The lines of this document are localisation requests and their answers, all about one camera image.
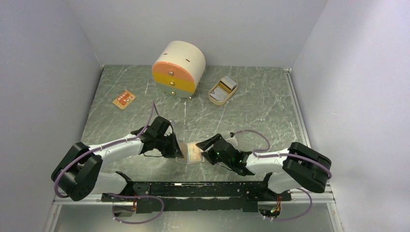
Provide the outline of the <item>beige leather card holder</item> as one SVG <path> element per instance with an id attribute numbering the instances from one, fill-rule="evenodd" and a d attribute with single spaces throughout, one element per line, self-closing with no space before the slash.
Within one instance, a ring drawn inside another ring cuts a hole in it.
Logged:
<path id="1" fill-rule="evenodd" d="M 196 146 L 196 143 L 183 143 L 178 142 L 178 146 L 182 152 L 182 158 L 175 158 L 177 163 L 190 165 L 202 163 L 205 158 L 202 156 L 202 150 Z"/>

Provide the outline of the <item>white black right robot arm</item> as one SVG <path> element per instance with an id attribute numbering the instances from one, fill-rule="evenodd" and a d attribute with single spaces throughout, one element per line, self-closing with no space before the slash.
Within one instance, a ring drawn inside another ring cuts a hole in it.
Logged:
<path id="1" fill-rule="evenodd" d="M 297 188 L 323 193 L 332 178 L 331 160 L 300 142 L 292 142 L 288 148 L 276 152 L 269 148 L 240 151 L 229 139 L 216 134 L 196 143 L 196 147 L 212 165 L 223 163 L 240 176 L 265 174 L 267 183 L 262 185 L 261 195 L 266 200 Z"/>

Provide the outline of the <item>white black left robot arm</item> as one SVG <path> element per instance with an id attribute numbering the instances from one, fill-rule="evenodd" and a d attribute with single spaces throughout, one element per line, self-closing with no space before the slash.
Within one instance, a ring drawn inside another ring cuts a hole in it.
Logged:
<path id="1" fill-rule="evenodd" d="M 183 158 L 169 120 L 157 116 L 150 125 L 100 145 L 74 144 L 51 175 L 60 198 L 80 201 L 90 194 L 113 194 L 122 201 L 135 195 L 134 182 L 122 172 L 103 173 L 103 166 L 157 150 L 164 158 Z"/>

